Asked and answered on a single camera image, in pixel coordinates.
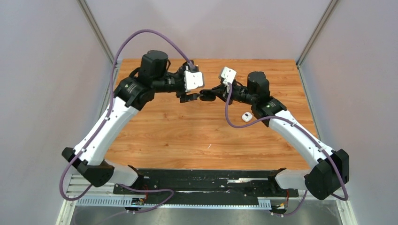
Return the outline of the white earbud charging case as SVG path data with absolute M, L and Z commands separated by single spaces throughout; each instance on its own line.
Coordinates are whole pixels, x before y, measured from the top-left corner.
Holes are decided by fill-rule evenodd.
M 252 120 L 252 118 L 253 118 L 253 115 L 250 112 L 245 112 L 241 116 L 241 119 L 246 123 L 250 122 Z

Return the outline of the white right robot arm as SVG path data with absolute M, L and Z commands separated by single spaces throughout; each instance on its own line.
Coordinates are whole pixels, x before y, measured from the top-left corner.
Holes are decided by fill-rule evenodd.
M 305 190 L 318 200 L 333 196 L 347 201 L 346 183 L 349 181 L 349 155 L 335 150 L 305 129 L 278 99 L 271 96 L 270 82 L 264 72 L 250 72 L 247 85 L 235 79 L 236 71 L 224 68 L 219 74 L 220 85 L 211 89 L 213 99 L 222 99 L 227 123 L 234 128 L 245 128 L 262 122 L 283 137 L 306 161 L 308 170 L 280 169 L 268 182 L 269 192 L 281 195 L 287 189 Z M 255 121 L 235 125 L 229 119 L 229 105 L 237 101 L 251 105 Z

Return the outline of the black earbud case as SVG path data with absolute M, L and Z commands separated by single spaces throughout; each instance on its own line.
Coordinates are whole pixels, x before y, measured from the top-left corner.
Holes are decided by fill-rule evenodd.
M 212 102 L 216 100 L 216 94 L 212 90 L 201 90 L 199 94 L 201 101 Z

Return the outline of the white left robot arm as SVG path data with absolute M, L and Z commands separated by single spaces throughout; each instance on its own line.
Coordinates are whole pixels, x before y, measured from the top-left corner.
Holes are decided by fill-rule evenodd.
M 121 183 L 133 194 L 140 193 L 144 181 L 132 166 L 107 162 L 104 157 L 127 123 L 154 99 L 156 93 L 175 93 L 181 103 L 196 100 L 190 91 L 203 87 L 203 74 L 198 66 L 185 62 L 176 72 L 165 52 L 151 50 L 144 54 L 140 66 L 122 79 L 108 105 L 88 135 L 74 148 L 66 147 L 62 156 L 94 187 L 107 182 Z

